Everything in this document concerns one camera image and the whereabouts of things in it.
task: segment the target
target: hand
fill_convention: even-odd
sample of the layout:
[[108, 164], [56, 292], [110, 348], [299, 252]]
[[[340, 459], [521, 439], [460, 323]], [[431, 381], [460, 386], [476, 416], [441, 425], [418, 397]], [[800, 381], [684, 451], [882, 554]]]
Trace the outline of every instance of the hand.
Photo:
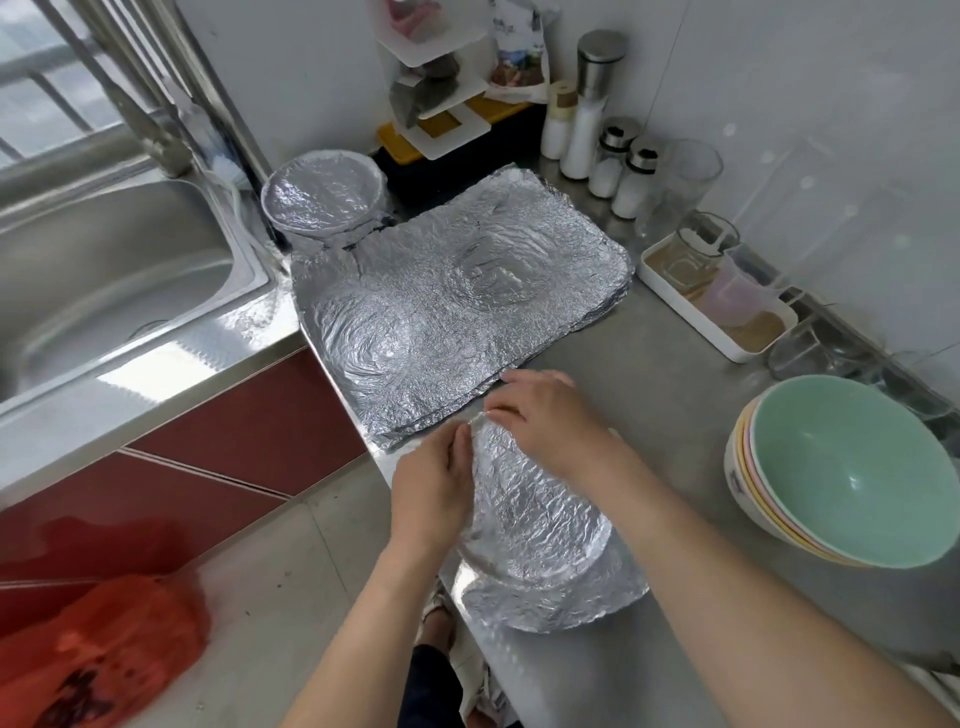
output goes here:
[[509, 429], [543, 468], [589, 497], [589, 472], [616, 438], [563, 372], [512, 369], [502, 379], [506, 386], [484, 400], [487, 417]]
[[473, 509], [470, 425], [450, 420], [401, 457], [391, 503], [391, 546], [439, 569]]

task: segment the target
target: measuring cup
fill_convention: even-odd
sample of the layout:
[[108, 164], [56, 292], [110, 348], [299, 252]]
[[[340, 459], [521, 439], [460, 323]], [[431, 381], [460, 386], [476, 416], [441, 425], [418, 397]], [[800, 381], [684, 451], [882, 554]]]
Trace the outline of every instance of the measuring cup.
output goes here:
[[739, 249], [726, 251], [720, 260], [717, 277], [696, 303], [714, 324], [722, 327], [742, 327], [761, 311], [769, 311], [783, 291], [785, 280], [778, 278], [777, 287], [762, 285], [743, 269]]

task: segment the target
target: faucet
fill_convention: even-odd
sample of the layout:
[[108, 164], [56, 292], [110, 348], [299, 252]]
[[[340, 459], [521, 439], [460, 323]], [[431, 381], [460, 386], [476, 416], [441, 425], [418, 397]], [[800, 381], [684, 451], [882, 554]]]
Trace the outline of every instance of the faucet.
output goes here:
[[193, 168], [193, 155], [182, 139], [161, 127], [144, 111], [123, 88], [121, 88], [93, 58], [83, 42], [73, 32], [63, 16], [50, 0], [34, 0], [40, 12], [73, 49], [77, 59], [97, 80], [107, 98], [117, 109], [120, 118], [139, 140], [144, 152], [159, 166], [167, 177], [181, 177]]

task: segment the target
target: shelf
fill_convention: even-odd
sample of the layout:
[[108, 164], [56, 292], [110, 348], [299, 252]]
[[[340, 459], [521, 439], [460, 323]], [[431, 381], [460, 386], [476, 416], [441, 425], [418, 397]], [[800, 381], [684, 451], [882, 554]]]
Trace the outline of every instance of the shelf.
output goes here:
[[475, 113], [466, 104], [460, 104], [451, 109], [446, 109], [446, 112], [453, 116], [453, 118], [459, 122], [460, 126], [440, 136], [430, 136], [430, 134], [420, 127], [398, 131], [404, 139], [413, 144], [426, 158], [439, 159], [454, 149], [473, 141], [473, 139], [478, 136], [483, 136], [491, 128], [490, 123], [484, 119], [483, 116]]
[[423, 111], [418, 118], [429, 119], [436, 116], [441, 111], [446, 111], [455, 106], [463, 104], [467, 99], [472, 99], [477, 94], [487, 90], [487, 82], [477, 76], [473, 71], [463, 68], [457, 75], [457, 90], [443, 99], [433, 109]]
[[416, 68], [452, 53], [487, 34], [485, 24], [466, 21], [457, 23], [449, 14], [446, 17], [451, 23], [449, 30], [423, 43], [415, 43], [391, 26], [386, 0], [367, 0], [367, 9], [370, 12], [373, 36], [408, 68]]

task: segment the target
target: salt shaker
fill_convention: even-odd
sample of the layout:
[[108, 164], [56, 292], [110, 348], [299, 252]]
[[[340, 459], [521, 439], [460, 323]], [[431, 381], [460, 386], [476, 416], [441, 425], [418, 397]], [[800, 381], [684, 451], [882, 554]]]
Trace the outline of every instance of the salt shaker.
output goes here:
[[627, 55], [627, 37], [617, 31], [590, 31], [577, 41], [577, 113], [560, 171], [571, 180], [590, 176], [603, 126], [613, 67]]
[[634, 142], [627, 157], [624, 177], [613, 198], [611, 211], [614, 215], [633, 220], [645, 206], [656, 204], [660, 187], [654, 175], [657, 159], [654, 150]]
[[550, 85], [549, 93], [540, 153], [548, 159], [559, 159], [570, 143], [573, 115], [577, 112], [577, 87], [570, 81], [555, 81]]
[[640, 136], [640, 125], [629, 116], [607, 119], [593, 160], [588, 189], [594, 197], [607, 199], [616, 193], [630, 145]]

